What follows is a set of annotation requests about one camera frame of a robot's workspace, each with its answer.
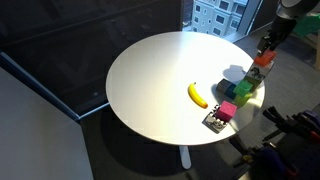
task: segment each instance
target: window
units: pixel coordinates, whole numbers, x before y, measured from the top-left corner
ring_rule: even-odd
[[[196,5],[196,11],[200,12],[200,6],[199,5]]]
[[[223,22],[224,22],[224,17],[217,15],[216,21],[219,22],[219,23],[221,23],[221,24],[223,24]]]
[[[229,7],[229,3],[225,2],[225,1],[220,2],[219,8],[227,11],[228,7]]]
[[[242,15],[244,13],[245,7],[238,4],[236,13]]]
[[[233,28],[235,28],[235,29],[238,29],[238,27],[239,27],[239,21],[232,20],[232,22],[231,22],[231,27],[233,27]]]
[[[220,36],[221,30],[217,28],[213,28],[213,33]]]

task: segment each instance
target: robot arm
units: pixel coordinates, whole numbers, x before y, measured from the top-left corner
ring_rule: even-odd
[[[319,2],[320,0],[280,0],[269,35],[262,37],[257,46],[257,56],[261,57],[268,49],[274,51],[290,35],[297,19],[310,12]]]

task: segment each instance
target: table leg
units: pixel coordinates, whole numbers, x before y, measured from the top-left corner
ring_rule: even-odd
[[[189,169],[191,167],[191,160],[190,160],[188,146],[179,146],[179,150],[180,150],[182,167],[185,169]]]

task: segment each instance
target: blue block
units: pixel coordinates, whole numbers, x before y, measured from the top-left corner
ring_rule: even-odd
[[[235,84],[231,84],[231,85],[228,87],[227,91],[226,91],[224,94],[225,94],[227,97],[229,97],[229,98],[231,98],[231,99],[234,99],[234,98],[237,96],[237,94],[235,94],[235,93],[233,92],[234,88],[236,88],[236,85],[235,85]]]

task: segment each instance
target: building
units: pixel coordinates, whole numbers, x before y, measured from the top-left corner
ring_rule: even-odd
[[[183,28],[191,26],[193,0],[184,0],[183,2]]]
[[[235,33],[247,0],[195,0],[191,30],[224,37]]]

